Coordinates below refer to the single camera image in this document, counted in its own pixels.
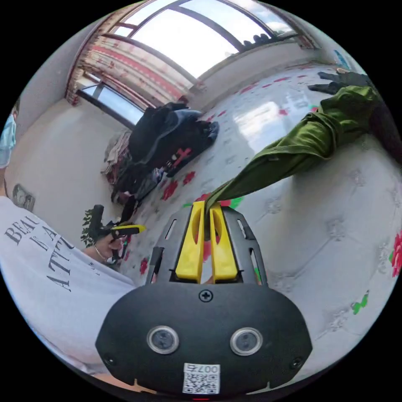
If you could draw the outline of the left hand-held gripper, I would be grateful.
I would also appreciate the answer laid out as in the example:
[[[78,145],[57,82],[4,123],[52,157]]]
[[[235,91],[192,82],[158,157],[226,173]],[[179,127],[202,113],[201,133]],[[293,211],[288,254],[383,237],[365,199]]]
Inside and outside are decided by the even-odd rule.
[[[123,223],[120,225],[106,225],[100,227],[100,255],[106,261],[119,259],[119,250],[123,238],[137,235],[146,230],[144,225]]]

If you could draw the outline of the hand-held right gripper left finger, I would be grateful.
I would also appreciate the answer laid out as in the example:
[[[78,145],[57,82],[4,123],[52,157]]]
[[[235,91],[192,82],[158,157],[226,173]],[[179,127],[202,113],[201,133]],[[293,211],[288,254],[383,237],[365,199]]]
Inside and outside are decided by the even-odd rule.
[[[204,258],[205,201],[192,205],[175,274],[179,280],[201,280]]]

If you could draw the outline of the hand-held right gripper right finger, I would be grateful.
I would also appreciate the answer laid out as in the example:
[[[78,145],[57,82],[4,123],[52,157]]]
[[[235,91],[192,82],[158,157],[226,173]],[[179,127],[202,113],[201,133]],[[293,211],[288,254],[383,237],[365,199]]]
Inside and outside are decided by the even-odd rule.
[[[213,280],[234,281],[237,278],[238,269],[220,203],[216,203],[210,208],[209,225]]]

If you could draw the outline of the person's left hand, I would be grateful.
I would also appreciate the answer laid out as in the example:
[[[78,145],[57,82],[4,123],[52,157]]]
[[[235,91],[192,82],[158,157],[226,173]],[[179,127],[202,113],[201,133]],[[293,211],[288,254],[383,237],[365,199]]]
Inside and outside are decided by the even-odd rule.
[[[114,239],[112,234],[109,234],[98,240],[94,246],[93,259],[105,263],[115,255],[119,255],[123,242],[121,239]]]

